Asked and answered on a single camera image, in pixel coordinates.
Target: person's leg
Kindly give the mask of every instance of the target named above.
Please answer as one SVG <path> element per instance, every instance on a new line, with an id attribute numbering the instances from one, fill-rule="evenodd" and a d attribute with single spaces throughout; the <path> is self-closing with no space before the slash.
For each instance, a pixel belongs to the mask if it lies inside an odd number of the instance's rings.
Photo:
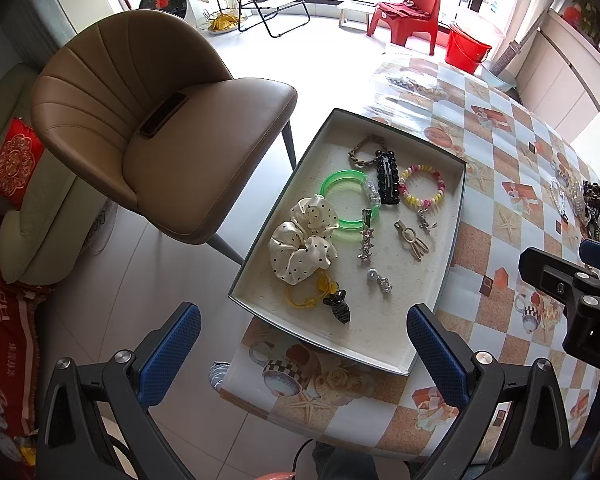
<path id="1" fill-rule="evenodd" d="M 378 480 L 369 454 L 316 442 L 313 457 L 318 480 Z"/>

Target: yellow hair tie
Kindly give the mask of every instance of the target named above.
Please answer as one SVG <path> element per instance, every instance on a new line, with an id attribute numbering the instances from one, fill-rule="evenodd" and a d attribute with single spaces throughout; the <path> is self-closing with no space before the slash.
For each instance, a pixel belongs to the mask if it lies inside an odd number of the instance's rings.
<path id="1" fill-rule="evenodd" d="M 324 298 L 329 296 L 330 294 L 335 294 L 338 290 L 338 283 L 332 282 L 329 275 L 322 269 L 317 269 L 316 273 L 321 274 L 320 278 L 318 278 L 315 286 L 321 292 L 320 296 L 316 298 L 306 298 L 302 303 L 294 302 L 293 298 L 291 298 L 291 285 L 287 285 L 285 287 L 285 299 L 286 302 L 294 308 L 314 308 L 319 301 L 322 301 Z"/>

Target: black hair clip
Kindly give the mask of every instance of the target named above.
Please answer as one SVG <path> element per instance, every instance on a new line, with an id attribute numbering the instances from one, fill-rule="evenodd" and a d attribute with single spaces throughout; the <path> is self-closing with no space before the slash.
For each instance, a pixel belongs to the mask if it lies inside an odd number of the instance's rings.
<path id="1" fill-rule="evenodd" d="M 376 168 L 378 169 L 378 191 L 383 204 L 399 204 L 398 166 L 394 152 L 376 152 Z"/>
<path id="2" fill-rule="evenodd" d="M 343 289 L 336 290 L 336 292 L 330 294 L 322 300 L 325 305 L 331 307 L 331 312 L 341 323 L 348 323 L 351 321 L 349 305 L 344 301 L 346 293 L 347 291 Z"/>

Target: tablecloth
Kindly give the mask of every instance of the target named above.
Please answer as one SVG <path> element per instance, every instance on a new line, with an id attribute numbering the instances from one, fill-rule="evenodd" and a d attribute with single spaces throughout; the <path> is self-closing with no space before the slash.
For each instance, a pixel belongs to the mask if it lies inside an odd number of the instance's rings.
<path id="1" fill-rule="evenodd" d="M 522 282 L 518 258 L 524 249 L 537 247 L 582 266 L 582 233 L 568 203 L 568 223 L 560 218 L 549 182 L 556 168 L 579 180 L 599 179 L 537 116 L 454 67 L 393 56 L 373 74 L 370 87 L 374 97 L 354 111 L 427 139 L 468 163 L 458 239 L 436 317 L 473 351 L 489 351 L 501 363 L 529 365 L 549 358 L 575 442 L 600 372 L 564 353 L 562 305 Z M 504 120 L 486 122 L 493 109 Z M 351 145 L 360 140 L 351 139 Z M 528 333 L 520 310 L 531 304 L 539 310 L 540 327 Z M 311 377 L 298 394 L 276 396 L 264 383 L 263 365 L 272 354 Z M 389 374 L 257 318 L 232 359 L 221 395 L 308 437 L 402 460 L 429 456 L 458 415 L 420 360 L 408 377 Z M 474 462 L 483 462 L 493 450 L 507 407 L 496 410 Z"/>

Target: washing machine door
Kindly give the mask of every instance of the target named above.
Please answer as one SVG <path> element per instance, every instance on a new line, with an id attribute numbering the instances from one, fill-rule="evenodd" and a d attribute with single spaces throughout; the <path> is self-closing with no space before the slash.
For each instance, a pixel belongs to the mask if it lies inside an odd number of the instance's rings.
<path id="1" fill-rule="evenodd" d="M 187 13 L 187 0 L 140 0 L 138 9 L 157 9 L 184 19 Z"/>

